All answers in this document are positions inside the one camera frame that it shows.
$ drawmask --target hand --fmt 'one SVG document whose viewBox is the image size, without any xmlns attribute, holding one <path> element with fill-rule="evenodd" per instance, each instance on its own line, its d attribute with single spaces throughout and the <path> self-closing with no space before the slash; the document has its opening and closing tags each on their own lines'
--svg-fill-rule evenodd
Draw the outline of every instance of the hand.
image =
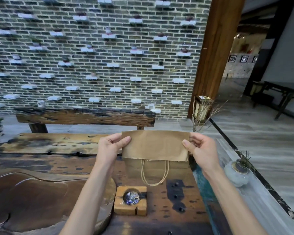
<svg viewBox="0 0 294 235">
<path fill-rule="evenodd" d="M 212 138 L 200 133 L 191 133 L 190 142 L 184 139 L 182 143 L 193 154 L 196 163 L 201 167 L 206 178 L 221 168 L 216 143 Z"/>
<path fill-rule="evenodd" d="M 115 133 L 99 139 L 96 165 L 111 167 L 117 158 L 118 151 L 128 145 L 131 137 L 121 139 L 121 133 Z"/>
</svg>

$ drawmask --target person's left hand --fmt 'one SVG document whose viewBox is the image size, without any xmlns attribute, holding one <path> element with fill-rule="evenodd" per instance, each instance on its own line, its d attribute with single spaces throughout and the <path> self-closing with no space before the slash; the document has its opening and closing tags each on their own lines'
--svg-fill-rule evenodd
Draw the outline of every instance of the person's left hand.
<svg viewBox="0 0 294 235">
<path fill-rule="evenodd" d="M 110 168 L 117 158 L 118 151 L 128 145 L 131 137 L 121 139 L 122 133 L 115 133 L 99 139 L 96 165 Z"/>
</svg>

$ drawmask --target bag handle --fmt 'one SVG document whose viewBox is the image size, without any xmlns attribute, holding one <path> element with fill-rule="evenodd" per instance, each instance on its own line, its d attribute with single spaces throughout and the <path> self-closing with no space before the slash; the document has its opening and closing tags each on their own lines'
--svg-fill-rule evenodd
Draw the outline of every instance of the bag handle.
<svg viewBox="0 0 294 235">
<path fill-rule="evenodd" d="M 160 185 L 162 182 L 164 182 L 164 180 L 166 179 L 168 173 L 169 173 L 169 166 L 170 166 L 170 161 L 165 161 L 165 174 L 163 175 L 163 178 L 161 179 L 160 182 L 155 183 L 155 184 L 149 184 L 145 178 L 145 174 L 144 174 L 144 164 L 145 164 L 145 159 L 142 159 L 142 170 L 140 172 L 141 177 L 143 182 L 148 185 L 148 186 L 158 186 Z"/>
</svg>

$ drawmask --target person's right hand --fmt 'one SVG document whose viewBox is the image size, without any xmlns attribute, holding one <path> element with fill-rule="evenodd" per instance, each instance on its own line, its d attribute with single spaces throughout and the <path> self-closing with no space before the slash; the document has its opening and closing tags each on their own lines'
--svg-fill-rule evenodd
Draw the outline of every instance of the person's right hand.
<svg viewBox="0 0 294 235">
<path fill-rule="evenodd" d="M 200 133 L 191 133 L 190 142 L 184 139 L 182 143 L 185 148 L 193 154 L 206 178 L 211 173 L 221 168 L 219 165 L 216 143 L 212 138 Z"/>
</svg>

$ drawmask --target wooden ashtray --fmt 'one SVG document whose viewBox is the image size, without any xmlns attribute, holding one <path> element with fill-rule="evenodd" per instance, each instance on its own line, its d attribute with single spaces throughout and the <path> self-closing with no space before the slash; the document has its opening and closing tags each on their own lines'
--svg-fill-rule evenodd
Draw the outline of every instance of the wooden ashtray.
<svg viewBox="0 0 294 235">
<path fill-rule="evenodd" d="M 114 212 L 119 215 L 147 215 L 147 187 L 119 186 L 115 194 Z"/>
</svg>

